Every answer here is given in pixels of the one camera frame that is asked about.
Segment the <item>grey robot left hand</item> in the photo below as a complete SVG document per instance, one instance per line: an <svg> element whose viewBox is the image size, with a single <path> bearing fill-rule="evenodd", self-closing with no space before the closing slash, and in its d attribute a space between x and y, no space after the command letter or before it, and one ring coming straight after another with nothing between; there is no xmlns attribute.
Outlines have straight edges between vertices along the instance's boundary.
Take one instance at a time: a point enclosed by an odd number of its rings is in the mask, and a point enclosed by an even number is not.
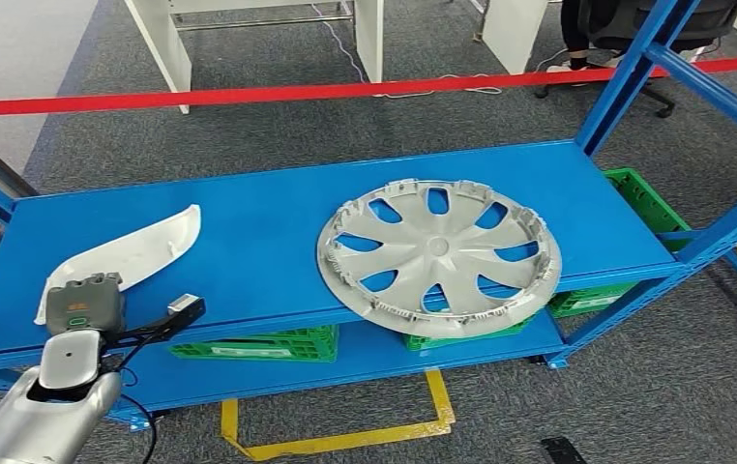
<svg viewBox="0 0 737 464"><path fill-rule="evenodd" d="M125 299L118 273L96 273L69 280L45 294L45 326L50 335L93 329L117 334L126 328Z"/></svg>

